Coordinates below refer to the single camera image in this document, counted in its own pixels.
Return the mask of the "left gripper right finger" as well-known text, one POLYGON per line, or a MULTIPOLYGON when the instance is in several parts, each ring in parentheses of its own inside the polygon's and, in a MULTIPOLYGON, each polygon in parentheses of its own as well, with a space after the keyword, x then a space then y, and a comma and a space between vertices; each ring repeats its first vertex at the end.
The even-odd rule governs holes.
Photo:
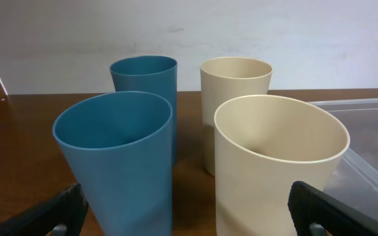
POLYGON ((293 182, 287 205, 297 235, 378 236, 377 220, 305 182, 293 182))

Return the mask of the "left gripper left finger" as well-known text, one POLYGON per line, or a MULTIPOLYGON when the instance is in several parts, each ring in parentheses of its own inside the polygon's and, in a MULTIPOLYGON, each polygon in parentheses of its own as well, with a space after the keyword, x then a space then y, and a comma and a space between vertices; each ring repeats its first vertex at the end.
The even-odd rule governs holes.
POLYGON ((0 235, 46 235, 64 226, 65 235, 79 235, 89 208, 81 185, 73 184, 50 199, 0 223, 0 235))

